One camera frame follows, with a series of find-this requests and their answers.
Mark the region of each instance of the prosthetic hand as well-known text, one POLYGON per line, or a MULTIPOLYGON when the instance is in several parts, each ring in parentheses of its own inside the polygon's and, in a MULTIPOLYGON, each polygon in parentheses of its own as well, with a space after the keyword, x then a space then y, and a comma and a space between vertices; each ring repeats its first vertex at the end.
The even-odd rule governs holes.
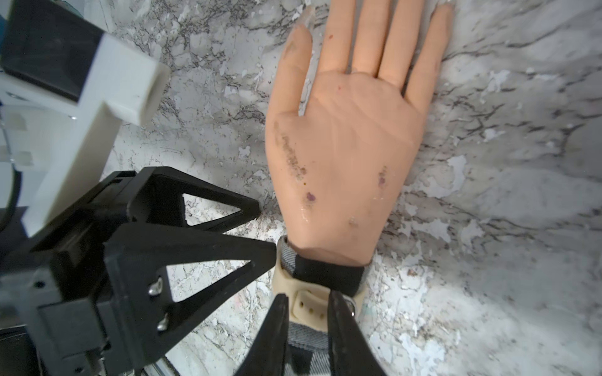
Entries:
POLYGON ((355 2, 332 0, 303 116, 298 112, 312 51, 312 7, 288 37, 265 148, 288 242, 303 257, 347 266, 370 262, 422 141, 452 30, 454 5, 445 2, 432 14, 402 96, 423 3, 399 0, 389 28, 390 1, 364 1, 346 73, 355 2))

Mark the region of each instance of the marble surface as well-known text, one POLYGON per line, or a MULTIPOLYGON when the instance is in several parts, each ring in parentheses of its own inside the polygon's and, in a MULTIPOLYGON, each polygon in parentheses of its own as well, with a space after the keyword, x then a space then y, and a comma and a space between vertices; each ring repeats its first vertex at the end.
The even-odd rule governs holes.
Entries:
MULTIPOLYGON (((315 69, 328 4, 312 3, 315 69)), ((106 172, 169 165, 254 197, 263 214, 233 233, 275 241, 265 111, 302 5, 87 0, 88 20, 173 71, 151 123, 122 127, 106 172)), ((599 0, 458 0, 424 144, 368 279, 361 328, 389 375, 600 375, 601 70, 599 0)), ((187 199, 192 222, 227 210, 187 199)), ((172 290, 183 299, 237 266, 172 267, 172 290)), ((167 354, 183 376, 236 370, 270 278, 167 354)))

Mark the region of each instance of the beige strap loop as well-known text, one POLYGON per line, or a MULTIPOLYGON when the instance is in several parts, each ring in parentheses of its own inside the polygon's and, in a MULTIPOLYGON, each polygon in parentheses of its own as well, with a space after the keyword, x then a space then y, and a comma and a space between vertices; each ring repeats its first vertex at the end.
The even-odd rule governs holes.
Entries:
MULTIPOLYGON (((272 278, 272 291, 274 294, 288 296, 288 317, 291 322, 303 324, 314 330, 328 332, 327 309, 330 289, 316 283, 304 282, 293 278, 280 263, 281 251, 278 249, 278 258, 272 278)), ((366 286, 353 297, 348 298, 355 318, 359 317, 362 303, 366 295, 366 286)))

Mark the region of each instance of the palm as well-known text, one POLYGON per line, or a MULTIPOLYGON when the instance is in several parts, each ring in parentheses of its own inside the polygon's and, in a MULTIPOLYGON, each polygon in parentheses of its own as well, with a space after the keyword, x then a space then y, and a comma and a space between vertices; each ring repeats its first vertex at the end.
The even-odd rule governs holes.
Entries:
POLYGON ((366 240, 378 236, 408 174, 406 161, 420 145, 423 122, 387 82, 318 75, 305 115, 283 114, 266 133, 287 227, 299 223, 316 244, 333 232, 346 234, 345 242, 359 241, 358 231, 366 240), (377 233, 367 237, 372 228, 377 233))

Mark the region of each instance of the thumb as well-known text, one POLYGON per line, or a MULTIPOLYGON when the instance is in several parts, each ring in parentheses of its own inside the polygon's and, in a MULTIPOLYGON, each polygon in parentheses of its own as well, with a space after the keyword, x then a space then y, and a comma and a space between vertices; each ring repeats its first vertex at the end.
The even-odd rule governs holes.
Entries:
POLYGON ((311 59, 312 39, 308 27, 314 23, 314 19, 315 8, 306 7, 287 38, 278 62, 266 126, 271 126, 273 119, 283 112, 293 112, 295 115, 299 113, 299 103, 311 59))

